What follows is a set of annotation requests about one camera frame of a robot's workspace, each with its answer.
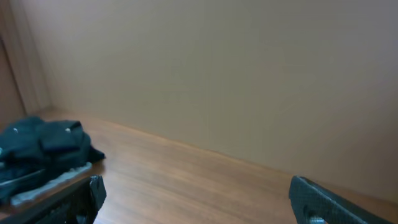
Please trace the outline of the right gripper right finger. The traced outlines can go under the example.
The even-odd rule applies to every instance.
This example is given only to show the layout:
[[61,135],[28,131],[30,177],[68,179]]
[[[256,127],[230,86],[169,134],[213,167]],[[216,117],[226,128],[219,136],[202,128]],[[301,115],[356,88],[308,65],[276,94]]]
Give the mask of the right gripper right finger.
[[391,224],[395,210],[365,208],[302,176],[293,176],[289,200],[297,223]]

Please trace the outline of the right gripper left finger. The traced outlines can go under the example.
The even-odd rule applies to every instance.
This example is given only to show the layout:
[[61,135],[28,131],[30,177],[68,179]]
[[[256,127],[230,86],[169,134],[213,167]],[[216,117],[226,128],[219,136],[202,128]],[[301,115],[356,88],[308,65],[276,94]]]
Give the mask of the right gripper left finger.
[[105,199],[103,177],[92,175],[1,220],[1,224],[93,224]]

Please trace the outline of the black polo shirt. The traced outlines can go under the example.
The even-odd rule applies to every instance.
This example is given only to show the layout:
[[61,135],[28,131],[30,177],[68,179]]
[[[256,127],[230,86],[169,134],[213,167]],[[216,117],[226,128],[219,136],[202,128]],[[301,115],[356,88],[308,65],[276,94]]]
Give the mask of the black polo shirt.
[[31,116],[1,133],[1,162],[6,166],[68,170],[105,158],[95,149],[80,121],[45,121]]

